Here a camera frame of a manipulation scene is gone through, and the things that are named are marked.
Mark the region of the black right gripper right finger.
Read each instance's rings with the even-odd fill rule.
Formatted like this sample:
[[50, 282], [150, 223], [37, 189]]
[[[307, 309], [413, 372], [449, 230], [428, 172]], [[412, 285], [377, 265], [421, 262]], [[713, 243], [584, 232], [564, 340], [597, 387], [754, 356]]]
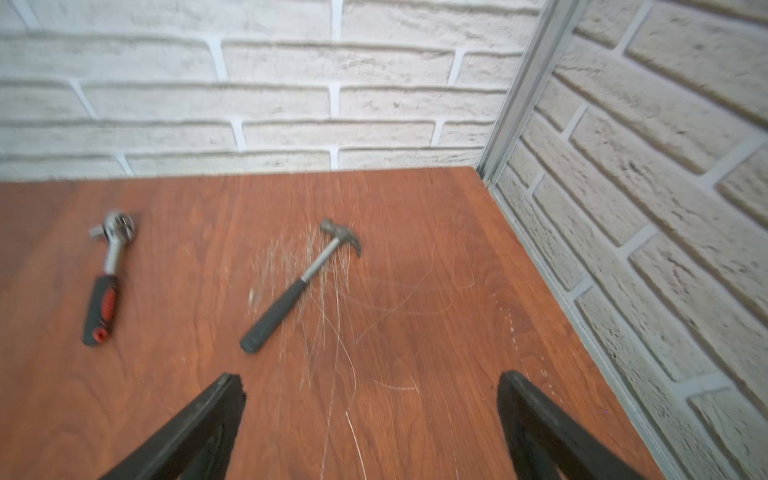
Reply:
[[640, 479], [523, 374], [500, 375], [497, 410], [519, 479]]

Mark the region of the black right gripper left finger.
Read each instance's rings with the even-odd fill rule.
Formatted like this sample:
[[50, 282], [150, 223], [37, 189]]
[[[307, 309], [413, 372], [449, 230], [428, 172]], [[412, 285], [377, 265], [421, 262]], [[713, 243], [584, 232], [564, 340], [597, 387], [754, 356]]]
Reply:
[[245, 403], [241, 377], [222, 374], [102, 477], [224, 479]]

